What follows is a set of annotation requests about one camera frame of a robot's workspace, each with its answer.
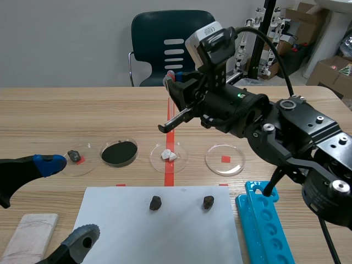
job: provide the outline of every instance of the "white paper sheet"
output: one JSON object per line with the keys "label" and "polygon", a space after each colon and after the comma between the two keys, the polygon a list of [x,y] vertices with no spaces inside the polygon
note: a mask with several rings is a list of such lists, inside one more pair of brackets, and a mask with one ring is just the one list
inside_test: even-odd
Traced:
{"label": "white paper sheet", "polygon": [[85,224],[101,235],[83,264],[243,264],[227,186],[87,188],[74,228]]}

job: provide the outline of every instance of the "chair leg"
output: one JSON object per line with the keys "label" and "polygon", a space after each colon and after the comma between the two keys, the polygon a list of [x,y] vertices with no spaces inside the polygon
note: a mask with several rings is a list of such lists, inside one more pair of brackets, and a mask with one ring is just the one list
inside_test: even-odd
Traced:
{"label": "chair leg", "polygon": [[128,67],[130,70],[130,81],[131,81],[131,85],[132,87],[134,87],[134,83],[133,83],[133,78],[132,78],[132,66],[131,66],[131,55],[134,54],[134,52],[130,52],[128,53]]}

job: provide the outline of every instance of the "gray wall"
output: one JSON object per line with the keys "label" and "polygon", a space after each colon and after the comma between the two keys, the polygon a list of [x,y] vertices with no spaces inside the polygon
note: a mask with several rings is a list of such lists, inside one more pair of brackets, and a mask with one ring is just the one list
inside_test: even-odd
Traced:
{"label": "gray wall", "polygon": [[[294,2],[278,0],[277,5],[291,7]],[[222,26],[242,26],[263,4],[264,0],[0,0],[0,87],[130,86],[127,54],[132,50],[130,25],[137,14],[202,9]],[[151,67],[134,61],[133,72],[138,85]]]}

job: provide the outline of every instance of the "petri dish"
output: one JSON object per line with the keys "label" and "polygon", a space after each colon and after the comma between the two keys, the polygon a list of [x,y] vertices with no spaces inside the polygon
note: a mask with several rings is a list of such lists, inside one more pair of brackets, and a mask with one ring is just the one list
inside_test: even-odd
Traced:
{"label": "petri dish", "polygon": [[186,164],[188,163],[188,153],[179,142],[175,142],[174,150],[172,151],[177,155],[177,159],[173,161],[162,159],[161,153],[165,149],[165,143],[156,144],[156,146],[152,149],[149,159],[154,169],[163,173],[173,173],[179,172],[186,167]]}
{"label": "petri dish", "polygon": [[205,162],[213,172],[222,176],[233,176],[243,170],[245,157],[242,151],[235,146],[218,144],[206,152]]}
{"label": "petri dish", "polygon": [[[68,155],[69,151],[78,151],[80,160],[73,162]],[[62,173],[68,176],[80,176],[94,170],[99,161],[98,150],[91,144],[75,145],[70,148],[64,155],[67,160],[66,167]]]}
{"label": "petri dish", "polygon": [[138,145],[131,138],[117,138],[106,142],[100,151],[100,157],[111,167],[125,167],[137,158]]}

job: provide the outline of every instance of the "blue handle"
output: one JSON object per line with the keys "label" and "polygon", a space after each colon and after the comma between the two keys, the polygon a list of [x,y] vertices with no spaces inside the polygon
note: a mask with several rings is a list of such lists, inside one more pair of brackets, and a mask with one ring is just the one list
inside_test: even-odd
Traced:
{"label": "blue handle", "polygon": [[33,155],[33,162],[43,177],[49,177],[62,171],[67,164],[67,160],[61,155]]}

